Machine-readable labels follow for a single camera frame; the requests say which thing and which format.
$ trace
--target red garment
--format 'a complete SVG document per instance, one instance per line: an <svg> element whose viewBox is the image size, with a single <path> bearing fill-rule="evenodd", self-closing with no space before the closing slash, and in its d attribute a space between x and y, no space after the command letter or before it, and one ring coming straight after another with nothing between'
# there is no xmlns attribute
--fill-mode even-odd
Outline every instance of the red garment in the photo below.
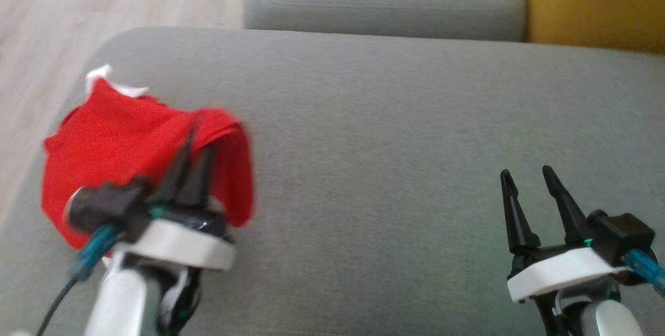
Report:
<svg viewBox="0 0 665 336"><path fill-rule="evenodd" d="M224 204L231 225L249 220L254 201L249 140L233 116L212 109L178 111L154 97L133 99L98 79L90 98L67 114L59 131L44 142L48 159L42 209L71 246L81 249L88 236L63 218L70 196L82 186L126 184L138 174L159 185L196 116L193 156L223 138L216 146L211 193Z"/></svg>

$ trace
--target red fabric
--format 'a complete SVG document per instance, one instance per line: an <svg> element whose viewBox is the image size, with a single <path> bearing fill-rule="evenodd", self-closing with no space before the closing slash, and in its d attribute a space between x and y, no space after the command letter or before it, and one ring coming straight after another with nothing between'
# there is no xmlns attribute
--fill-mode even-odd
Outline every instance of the red fabric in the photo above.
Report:
<svg viewBox="0 0 665 336"><path fill-rule="evenodd" d="M195 117L193 156L219 140L211 193L224 204L231 225L249 220L254 200L249 140L233 116L213 109L178 111L154 97L133 99L98 79L90 98L44 142L48 159L42 209L71 246L81 249L88 236L71 229L63 218L70 196L82 186L126 184L137 174L159 185Z"/></svg>

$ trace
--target wooden floor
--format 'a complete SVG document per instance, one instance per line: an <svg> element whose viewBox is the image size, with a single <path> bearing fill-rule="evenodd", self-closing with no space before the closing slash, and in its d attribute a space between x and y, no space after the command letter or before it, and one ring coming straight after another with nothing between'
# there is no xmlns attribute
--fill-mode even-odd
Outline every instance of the wooden floor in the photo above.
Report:
<svg viewBox="0 0 665 336"><path fill-rule="evenodd" d="M140 26L240 28L242 7L243 0L0 0L0 220L95 48Z"/></svg>

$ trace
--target blue connector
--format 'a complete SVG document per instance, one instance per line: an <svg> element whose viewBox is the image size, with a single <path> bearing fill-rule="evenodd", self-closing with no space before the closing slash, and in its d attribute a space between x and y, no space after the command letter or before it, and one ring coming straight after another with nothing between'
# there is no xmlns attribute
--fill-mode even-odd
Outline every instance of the blue connector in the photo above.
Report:
<svg viewBox="0 0 665 336"><path fill-rule="evenodd" d="M659 295L665 297L665 270L658 263L639 249L629 251L625 263L635 274L653 284Z"/></svg>
<svg viewBox="0 0 665 336"><path fill-rule="evenodd" d="M71 277L76 281L86 281L104 254L109 253L118 242L119 231L112 225L99 227L90 241L78 253L78 261L71 270Z"/></svg>

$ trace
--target yellow cushion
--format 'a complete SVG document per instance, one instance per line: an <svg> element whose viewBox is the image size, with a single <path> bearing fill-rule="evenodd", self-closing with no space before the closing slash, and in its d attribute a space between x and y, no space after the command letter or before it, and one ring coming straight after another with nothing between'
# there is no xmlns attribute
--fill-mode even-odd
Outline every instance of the yellow cushion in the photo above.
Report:
<svg viewBox="0 0 665 336"><path fill-rule="evenodd" d="M529 40L665 53L665 0L528 0Z"/></svg>

